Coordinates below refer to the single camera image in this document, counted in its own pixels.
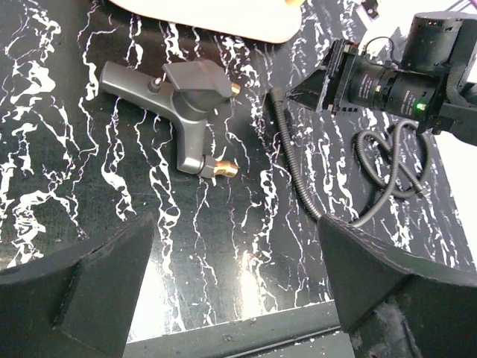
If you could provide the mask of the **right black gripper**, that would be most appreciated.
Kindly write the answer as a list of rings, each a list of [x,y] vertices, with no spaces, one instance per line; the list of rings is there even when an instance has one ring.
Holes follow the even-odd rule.
[[[358,45],[335,40],[321,69],[286,93],[309,110],[353,112],[356,107],[424,122],[442,104],[443,77],[371,63]]]

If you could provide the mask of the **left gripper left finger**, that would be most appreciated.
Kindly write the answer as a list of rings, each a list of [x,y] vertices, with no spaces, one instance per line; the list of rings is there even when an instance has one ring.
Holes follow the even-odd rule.
[[[154,240],[150,213],[1,270],[2,357],[122,357]]]

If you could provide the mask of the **grey faucet valve fitting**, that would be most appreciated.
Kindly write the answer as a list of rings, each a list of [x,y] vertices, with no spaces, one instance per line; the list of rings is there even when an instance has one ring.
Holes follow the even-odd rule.
[[[166,80],[108,61],[99,86],[110,94],[172,123],[177,137],[177,170],[202,178],[233,178],[238,166],[203,153],[207,116],[241,92],[211,60],[166,63]]]

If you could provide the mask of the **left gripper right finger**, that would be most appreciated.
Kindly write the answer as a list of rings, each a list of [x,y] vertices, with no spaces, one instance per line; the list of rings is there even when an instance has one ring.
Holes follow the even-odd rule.
[[[475,357],[476,273],[416,256],[334,216],[318,233],[356,357]]]

